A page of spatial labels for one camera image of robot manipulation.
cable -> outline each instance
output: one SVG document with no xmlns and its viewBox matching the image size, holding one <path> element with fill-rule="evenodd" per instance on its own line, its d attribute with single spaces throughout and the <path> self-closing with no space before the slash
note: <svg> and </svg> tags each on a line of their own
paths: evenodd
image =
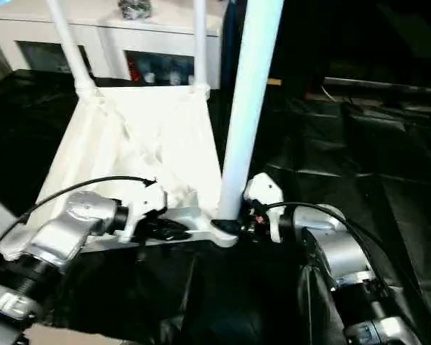
<svg viewBox="0 0 431 345">
<path fill-rule="evenodd" d="M 315 205 L 313 203 L 303 203 L 303 202 L 298 202 L 298 201 L 282 201 L 280 203 L 271 203 L 269 205 L 264 205 L 264 206 L 267 209 L 275 208 L 275 207 L 282 207 L 282 206 L 304 206 L 304 207 L 314 208 L 315 210 L 324 212 L 324 213 L 328 214 L 329 216 L 332 216 L 333 218 L 337 219 L 339 222 L 341 222 L 347 228 L 347 230 L 355 238 L 356 242 L 358 242 L 358 244 L 361 246 L 363 253 L 366 255 L 367 259 L 371 263 L 371 268 L 374 271 L 375 276 L 381 282 L 385 291 L 392 294 L 393 293 L 392 290 L 389 288 L 388 284 L 386 283 L 385 279 L 383 278 L 383 275 L 380 273 L 380 270 L 375 265 L 375 262 L 372 260 L 370 252 L 367 250 L 367 246 L 366 246 L 365 241 L 363 240 L 361 235 L 357 231 L 355 231 L 355 227 L 356 227 L 361 232 L 361 234 L 363 234 L 364 236 L 367 236 L 371 241 L 373 241 L 377 245 L 378 248 L 380 248 L 380 250 L 386 255 L 388 260 L 391 262 L 394 269 L 400 275 L 402 275 L 402 278 L 405 281 L 407 281 L 409 283 L 410 287 L 416 293 L 417 297 L 422 301 L 422 304 L 425 307 L 425 312 L 428 315 L 428 317 L 430 319 L 430 323 L 431 323 L 431 312 L 430 312 L 430 309 L 427 307 L 426 302 L 422 296 L 420 287 L 418 287 L 417 284 L 415 284 L 415 282 L 410 278 L 409 274 L 407 274 L 405 272 L 405 270 L 398 264 L 396 259 L 391 257 L 390 251 L 384 246 L 384 244 L 379 239 L 377 239 L 373 234 L 371 234 L 367 229 L 362 227 L 362 225 L 360 225 L 357 222 L 352 221 L 350 219 L 348 219 L 348 220 L 344 219 L 343 217 L 339 216 L 338 214 L 331 211 L 330 209 L 319 206 L 319 205 Z M 401 314 L 403 314 L 402 316 L 403 316 L 404 321 L 418 335 L 419 332 L 416 330 L 416 327 L 414 326 L 414 324 L 410 321 L 410 319 L 408 317 L 405 316 L 405 314 L 402 312 L 402 310 L 399 306 L 398 306 L 398 308 L 399 308 L 399 312 Z"/>
<path fill-rule="evenodd" d="M 29 210 L 27 210 L 26 212 L 24 212 L 21 216 L 19 216 L 16 221 L 14 221 L 13 224 L 11 224 L 10 226 L 8 226 L 4 232 L 0 235 L 0 241 L 12 230 L 14 229 L 14 227 L 25 221 L 25 219 L 30 216 L 30 214 L 35 211 L 36 209 L 38 209 L 39 207 L 45 205 L 46 203 L 50 202 L 53 199 L 56 199 L 57 197 L 61 196 L 62 194 L 66 194 L 68 192 L 71 192 L 72 190 L 75 189 L 79 189 L 81 187 L 84 187 L 86 185 L 92 185 L 94 183 L 99 183 L 99 182 L 104 182 L 104 181 L 113 181 L 113 180 L 129 180 L 129 181 L 138 181 L 138 182 L 142 182 L 143 184 L 147 186 L 153 184 L 155 181 L 151 181 L 151 180 L 146 180 L 145 178 L 138 178 L 136 176 L 106 176 L 104 178 L 94 178 L 92 180 L 87 180 L 84 182 L 80 182 L 80 183 L 76 183 L 75 185 L 72 185 L 70 187 L 67 187 L 65 189 L 60 190 L 59 192 L 56 192 L 52 195 L 47 196 L 46 198 L 44 198 L 43 200 L 39 201 L 38 203 L 34 204 L 31 208 L 29 208 Z"/>
<path fill-rule="evenodd" d="M 331 100 L 331 101 L 334 101 L 334 102 L 336 102 L 337 103 L 337 100 L 335 99 L 335 98 L 333 98 L 331 95 L 330 95 L 330 93 L 328 93 L 326 90 L 325 90 L 325 88 L 324 88 L 324 86 L 321 86 L 321 90 L 323 90 L 323 93 L 325 93 L 325 95 Z"/>
</svg>

